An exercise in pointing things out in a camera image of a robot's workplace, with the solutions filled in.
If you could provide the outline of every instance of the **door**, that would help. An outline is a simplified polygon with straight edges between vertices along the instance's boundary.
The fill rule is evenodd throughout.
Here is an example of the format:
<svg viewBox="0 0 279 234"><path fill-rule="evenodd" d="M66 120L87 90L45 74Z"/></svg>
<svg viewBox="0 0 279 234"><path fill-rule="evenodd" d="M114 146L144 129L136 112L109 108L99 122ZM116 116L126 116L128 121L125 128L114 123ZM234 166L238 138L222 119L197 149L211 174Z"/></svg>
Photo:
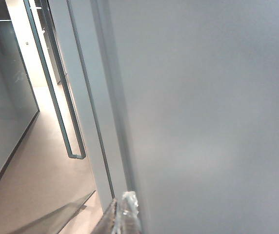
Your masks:
<svg viewBox="0 0 279 234"><path fill-rule="evenodd" d="M96 189L58 51L60 85L48 66L40 8L0 0L0 234L58 233ZM45 86L33 85L26 56Z"/></svg>

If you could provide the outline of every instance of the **gray wall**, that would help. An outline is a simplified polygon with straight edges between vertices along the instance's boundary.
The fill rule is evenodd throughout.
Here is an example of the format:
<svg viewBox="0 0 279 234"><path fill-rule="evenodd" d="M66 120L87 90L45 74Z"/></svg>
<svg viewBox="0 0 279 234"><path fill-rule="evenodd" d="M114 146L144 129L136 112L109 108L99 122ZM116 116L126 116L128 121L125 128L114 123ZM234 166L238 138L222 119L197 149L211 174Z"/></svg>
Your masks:
<svg viewBox="0 0 279 234"><path fill-rule="evenodd" d="M279 233L279 0L94 11L146 233Z"/></svg>
<svg viewBox="0 0 279 234"><path fill-rule="evenodd" d="M37 110L12 23L0 22L0 170Z"/></svg>

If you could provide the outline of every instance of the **tiled floor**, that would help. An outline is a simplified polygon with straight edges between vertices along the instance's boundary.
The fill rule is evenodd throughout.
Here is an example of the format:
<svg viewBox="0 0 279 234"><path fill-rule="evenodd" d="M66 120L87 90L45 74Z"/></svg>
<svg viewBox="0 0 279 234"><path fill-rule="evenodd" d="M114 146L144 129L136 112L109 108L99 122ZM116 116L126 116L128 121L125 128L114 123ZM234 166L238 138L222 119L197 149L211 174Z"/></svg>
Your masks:
<svg viewBox="0 0 279 234"><path fill-rule="evenodd" d="M44 217L56 216L56 211L76 205L95 189L93 173L88 158L70 159L47 87L35 88L40 114L29 129L0 181L0 234L33 233L17 232ZM64 97L59 98L61 111L74 152L78 152L76 138L71 131L70 116L66 113ZM101 214L98 195L94 194L89 205L82 210L62 233L71 232L76 225L91 229ZM36 234L53 234L52 226Z"/></svg>

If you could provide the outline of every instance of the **beige floor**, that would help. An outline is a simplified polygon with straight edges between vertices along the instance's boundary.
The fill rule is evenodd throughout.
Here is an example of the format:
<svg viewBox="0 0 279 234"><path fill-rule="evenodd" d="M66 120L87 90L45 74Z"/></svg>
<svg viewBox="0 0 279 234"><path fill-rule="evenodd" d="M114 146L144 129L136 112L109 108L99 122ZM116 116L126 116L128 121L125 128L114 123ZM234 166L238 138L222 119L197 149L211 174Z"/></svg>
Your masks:
<svg viewBox="0 0 279 234"><path fill-rule="evenodd" d="M89 234L101 216L100 199L95 193L79 210L79 213L62 229L60 234Z"/></svg>
<svg viewBox="0 0 279 234"><path fill-rule="evenodd" d="M74 205L76 200L95 189L88 158L79 160L67 157L48 89L35 88L35 93L40 114L0 181L0 234L17 233L15 230L22 230L61 207ZM62 95L59 102L76 153L78 146ZM97 194L91 199L92 205L79 213L86 214L84 219L93 219L86 224L88 228L93 226L101 213ZM75 224L78 224L81 216L76 216L67 226L68 231L63 233L79 233L70 230L71 227L76 228Z"/></svg>

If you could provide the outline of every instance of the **baseboard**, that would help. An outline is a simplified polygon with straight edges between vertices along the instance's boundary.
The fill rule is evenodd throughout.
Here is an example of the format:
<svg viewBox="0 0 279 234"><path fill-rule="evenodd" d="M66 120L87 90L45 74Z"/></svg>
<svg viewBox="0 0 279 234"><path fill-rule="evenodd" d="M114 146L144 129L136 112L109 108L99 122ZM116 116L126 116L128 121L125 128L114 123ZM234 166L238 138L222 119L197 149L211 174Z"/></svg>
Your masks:
<svg viewBox="0 0 279 234"><path fill-rule="evenodd" d="M6 171L6 168L8 167L10 161L12 160L13 156L15 155L15 153L16 153L18 147L20 146L20 144L21 144L21 142L22 142L24 136L27 134L29 128L31 127L31 125L33 124L33 122L35 121L35 119L37 118L39 112L40 112L39 110L37 110L37 111L35 112L35 114L33 115L33 117L32 117L32 119L31 119L30 123L28 124L28 126L26 127L26 129L25 129L24 132L22 133L20 139L18 140L16 146L14 147L13 151L12 151L11 154L8 156L6 162L4 163L2 169L0 170L0 180L2 179L2 176L4 175L4 173L5 173L5 171Z"/></svg>

